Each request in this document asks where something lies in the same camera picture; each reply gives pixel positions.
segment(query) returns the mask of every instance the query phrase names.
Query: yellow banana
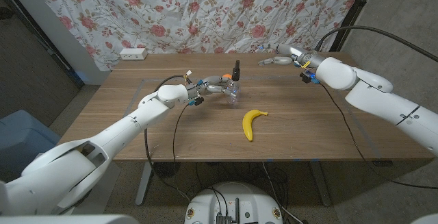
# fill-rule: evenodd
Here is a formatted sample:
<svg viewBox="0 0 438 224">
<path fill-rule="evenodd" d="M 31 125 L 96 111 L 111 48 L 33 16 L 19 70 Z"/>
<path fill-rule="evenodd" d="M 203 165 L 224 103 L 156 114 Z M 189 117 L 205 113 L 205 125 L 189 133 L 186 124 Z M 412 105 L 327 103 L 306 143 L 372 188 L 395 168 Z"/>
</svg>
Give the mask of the yellow banana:
<svg viewBox="0 0 438 224">
<path fill-rule="evenodd" d="M 244 133 L 246 138 L 249 141 L 253 140 L 253 128 L 252 128 L 252 122 L 253 119 L 259 115 L 268 115 L 267 112 L 262 112 L 260 110 L 251 110 L 250 112 L 247 112 L 244 116 L 244 120 L 243 120 L 243 126 L 244 126 Z"/>
</svg>

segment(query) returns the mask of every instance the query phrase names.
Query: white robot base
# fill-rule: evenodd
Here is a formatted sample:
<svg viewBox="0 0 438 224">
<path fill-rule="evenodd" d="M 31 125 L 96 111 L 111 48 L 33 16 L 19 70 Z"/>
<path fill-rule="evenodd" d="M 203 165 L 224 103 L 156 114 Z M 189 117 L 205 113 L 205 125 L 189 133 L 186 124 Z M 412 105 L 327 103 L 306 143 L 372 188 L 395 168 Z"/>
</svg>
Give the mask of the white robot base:
<svg viewBox="0 0 438 224">
<path fill-rule="evenodd" d="M 185 224 L 283 223 L 280 207 L 276 201 L 253 185 L 243 182 L 223 182 L 213 185 L 212 188 L 216 190 L 218 197 L 210 188 L 198 193 L 187 207 Z M 228 215 L 226 215 L 225 204 L 228 207 Z"/>
</svg>

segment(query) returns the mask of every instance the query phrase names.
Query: electrical outlet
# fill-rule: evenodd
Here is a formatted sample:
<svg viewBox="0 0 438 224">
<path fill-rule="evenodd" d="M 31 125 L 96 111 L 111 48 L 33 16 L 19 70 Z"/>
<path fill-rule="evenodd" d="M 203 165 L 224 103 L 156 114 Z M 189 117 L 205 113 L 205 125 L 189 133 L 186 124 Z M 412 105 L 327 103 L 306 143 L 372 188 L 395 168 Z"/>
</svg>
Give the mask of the electrical outlet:
<svg viewBox="0 0 438 224">
<path fill-rule="evenodd" d="M 144 60 L 148 55 L 145 48 L 142 49 L 123 49 L 120 52 L 122 60 Z"/>
</svg>

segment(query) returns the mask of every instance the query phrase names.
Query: wooden table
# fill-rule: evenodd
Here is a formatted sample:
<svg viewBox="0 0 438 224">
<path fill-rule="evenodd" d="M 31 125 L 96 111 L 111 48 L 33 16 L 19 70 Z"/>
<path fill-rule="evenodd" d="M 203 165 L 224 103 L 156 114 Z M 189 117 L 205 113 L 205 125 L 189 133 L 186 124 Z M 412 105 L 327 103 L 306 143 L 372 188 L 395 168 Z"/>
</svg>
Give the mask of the wooden table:
<svg viewBox="0 0 438 224">
<path fill-rule="evenodd" d="M 325 53 L 355 65 L 345 53 Z M 188 107 L 175 138 L 177 161 L 358 160 L 339 110 L 323 87 L 305 84 L 300 68 L 258 66 L 268 53 L 148 55 L 143 61 L 122 61 L 99 88 L 60 142 L 91 137 L 136 109 L 139 100 L 158 83 L 187 70 L 192 81 L 231 73 L 240 60 L 242 95 L 229 105 L 224 95 L 209 95 Z M 167 84 L 181 84 L 182 79 Z M 433 158 L 416 142 L 386 121 L 347 104 L 348 92 L 330 90 L 347 116 L 357 143 L 368 159 Z M 176 105 L 160 124 L 148 129 L 154 161 L 172 160 L 172 137 L 184 105 Z M 253 121 L 254 141 L 248 142 L 242 118 L 249 110 L 268 112 Z M 145 160 L 143 133 L 123 149 L 117 160 Z"/>
</svg>

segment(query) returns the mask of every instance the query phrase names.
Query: table leg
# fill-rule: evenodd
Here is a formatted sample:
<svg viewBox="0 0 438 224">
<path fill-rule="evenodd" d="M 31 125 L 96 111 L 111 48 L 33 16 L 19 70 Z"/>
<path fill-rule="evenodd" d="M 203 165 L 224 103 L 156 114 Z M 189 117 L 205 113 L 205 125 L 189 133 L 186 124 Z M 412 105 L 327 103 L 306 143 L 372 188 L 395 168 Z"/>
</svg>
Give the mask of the table leg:
<svg viewBox="0 0 438 224">
<path fill-rule="evenodd" d="M 146 199 L 146 190 L 149 185 L 150 179 L 152 175 L 152 168 L 148 161 L 144 163 L 142 179 L 140 180 L 140 185 L 138 186 L 137 197 L 136 197 L 136 205 L 142 206 L 144 200 Z"/>
<path fill-rule="evenodd" d="M 313 178 L 316 183 L 316 187 L 318 187 L 318 191 L 320 192 L 322 205 L 329 207 L 332 205 L 331 198 L 329 195 L 329 190 L 326 185 L 326 179 L 324 177 L 324 173 L 322 172 L 322 167 L 320 162 L 310 162 L 310 168 L 312 170 Z"/>
</svg>

